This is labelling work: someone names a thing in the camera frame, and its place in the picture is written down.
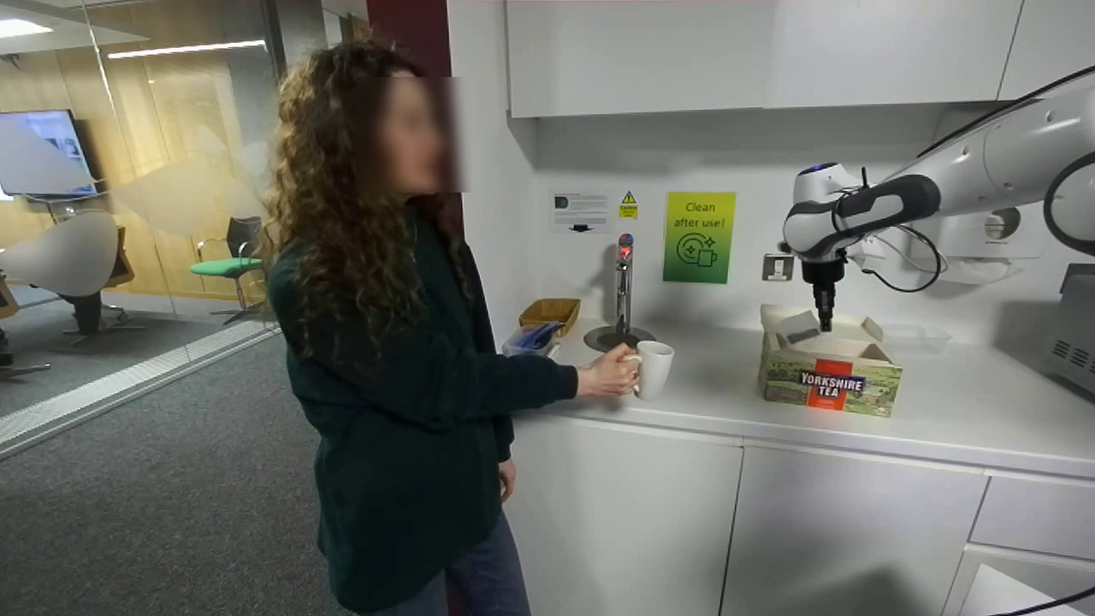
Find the wall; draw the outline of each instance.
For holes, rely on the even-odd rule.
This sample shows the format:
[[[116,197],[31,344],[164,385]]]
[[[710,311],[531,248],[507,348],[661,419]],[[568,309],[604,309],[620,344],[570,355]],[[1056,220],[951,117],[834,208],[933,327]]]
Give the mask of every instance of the wall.
[[[536,296],[584,296],[611,288],[604,235],[557,235],[547,228],[552,191],[635,191],[643,220],[635,232],[635,327],[661,317],[698,317],[717,327],[758,323],[758,305],[812,303],[805,285],[763,285],[763,254],[776,254],[789,206],[793,174],[818,161],[844,161],[883,179],[912,161],[929,138],[969,112],[958,109],[793,109],[793,112],[687,112],[687,117],[603,117],[515,125],[533,158],[533,191],[520,201],[533,225]],[[740,220],[732,242],[732,282],[724,288],[691,288],[661,282],[664,191],[735,191]],[[894,296],[847,268],[841,314],[873,314],[894,333],[939,333],[953,344],[1036,347],[1028,323],[1056,303],[1066,260],[1043,225],[1028,225],[1036,260],[1019,260],[1019,275],[976,288],[933,288],[929,296]]]
[[[531,201],[536,183],[507,128],[501,0],[448,0],[448,31],[453,76],[469,76],[464,235],[482,270],[496,337],[507,337],[533,303]]]

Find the paper cup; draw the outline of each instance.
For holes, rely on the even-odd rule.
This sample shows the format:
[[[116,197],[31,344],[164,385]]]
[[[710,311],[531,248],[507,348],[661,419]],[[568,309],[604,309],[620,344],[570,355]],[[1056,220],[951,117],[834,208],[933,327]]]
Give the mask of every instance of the paper cup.
[[[670,381],[672,355],[678,354],[666,344],[641,344],[641,397],[658,397],[664,390],[664,385]]]

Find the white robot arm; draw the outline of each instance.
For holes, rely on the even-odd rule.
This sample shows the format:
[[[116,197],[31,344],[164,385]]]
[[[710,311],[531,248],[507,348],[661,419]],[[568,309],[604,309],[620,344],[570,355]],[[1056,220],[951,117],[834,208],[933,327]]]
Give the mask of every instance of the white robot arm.
[[[1095,171],[1095,69],[999,106],[878,186],[841,165],[801,171],[782,250],[805,260],[821,328],[832,328],[844,250],[912,220],[1043,201],[1051,232],[1095,257],[1095,183],[1056,197],[1081,171]]]

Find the white cabinet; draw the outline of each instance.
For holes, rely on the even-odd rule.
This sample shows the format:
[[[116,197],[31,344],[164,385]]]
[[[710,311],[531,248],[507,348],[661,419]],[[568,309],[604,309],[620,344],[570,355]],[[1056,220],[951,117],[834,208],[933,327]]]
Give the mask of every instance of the white cabinet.
[[[507,0],[511,112],[996,100],[1019,0]]]
[[[1019,16],[1019,0],[774,4],[774,106],[996,100]]]
[[[969,590],[976,585],[978,570],[988,566],[1019,585],[1036,590],[1040,595],[1060,600],[1095,585],[1092,562],[1065,562],[1043,556],[1016,556],[1016,550],[992,550],[992,547],[969,547],[960,556],[960,570],[953,575],[953,590],[946,600],[946,616],[963,616]],[[1073,601],[1081,612],[1095,612],[1095,600]]]
[[[1095,64],[1092,0],[1025,0],[1001,100],[1016,100],[1066,71]]]
[[[763,102],[771,0],[507,0],[511,112]]]
[[[515,541],[536,616],[717,612],[740,444],[564,419],[515,436]]]
[[[936,616],[984,477],[745,449],[723,616]]]

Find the sign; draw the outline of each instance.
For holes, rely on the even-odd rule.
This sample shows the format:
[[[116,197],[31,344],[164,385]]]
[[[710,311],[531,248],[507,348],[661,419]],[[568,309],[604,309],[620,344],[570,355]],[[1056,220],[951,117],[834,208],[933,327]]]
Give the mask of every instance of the sign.
[[[670,191],[664,222],[664,282],[724,285],[735,191]]]
[[[641,199],[631,191],[626,191],[617,215],[641,220]]]

